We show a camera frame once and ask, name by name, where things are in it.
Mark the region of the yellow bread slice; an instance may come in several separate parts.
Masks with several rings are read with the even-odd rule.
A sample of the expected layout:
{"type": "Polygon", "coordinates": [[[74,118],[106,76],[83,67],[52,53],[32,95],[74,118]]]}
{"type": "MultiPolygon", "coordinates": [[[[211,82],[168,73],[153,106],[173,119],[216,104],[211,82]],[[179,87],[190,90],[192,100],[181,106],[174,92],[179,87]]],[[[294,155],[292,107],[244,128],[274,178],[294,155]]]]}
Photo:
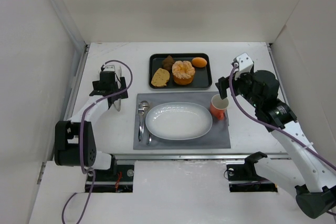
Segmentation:
{"type": "Polygon", "coordinates": [[[170,73],[162,68],[159,68],[151,80],[151,85],[161,88],[165,87],[170,80],[170,73]]]}

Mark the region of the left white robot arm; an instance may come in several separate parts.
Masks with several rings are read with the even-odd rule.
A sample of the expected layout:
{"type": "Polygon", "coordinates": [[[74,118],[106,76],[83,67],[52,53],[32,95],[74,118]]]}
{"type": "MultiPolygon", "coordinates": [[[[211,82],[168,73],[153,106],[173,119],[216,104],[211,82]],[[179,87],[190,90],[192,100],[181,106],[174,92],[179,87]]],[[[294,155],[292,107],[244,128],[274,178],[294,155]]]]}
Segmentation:
{"type": "Polygon", "coordinates": [[[102,70],[99,80],[92,82],[93,91],[86,104],[71,118],[59,121],[55,126],[55,163],[59,166],[83,166],[98,170],[109,170],[112,155],[96,148],[93,126],[112,105],[126,99],[125,78],[120,71],[102,70]]]}

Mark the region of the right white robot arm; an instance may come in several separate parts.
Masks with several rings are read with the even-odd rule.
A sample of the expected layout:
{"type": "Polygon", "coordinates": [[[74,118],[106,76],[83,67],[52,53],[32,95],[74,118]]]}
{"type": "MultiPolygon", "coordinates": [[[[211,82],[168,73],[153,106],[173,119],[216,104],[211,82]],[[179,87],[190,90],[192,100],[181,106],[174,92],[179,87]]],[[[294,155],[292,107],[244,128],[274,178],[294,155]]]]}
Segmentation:
{"type": "Polygon", "coordinates": [[[301,211],[316,219],[335,207],[335,165],[320,156],[302,133],[292,109],[278,99],[279,81],[266,70],[238,74],[232,70],[216,83],[220,97],[230,92],[235,99],[241,95],[255,109],[255,116],[244,114],[267,131],[283,146],[298,169],[290,174],[277,168],[262,152],[245,158],[250,178],[265,178],[292,195],[301,211]]]}

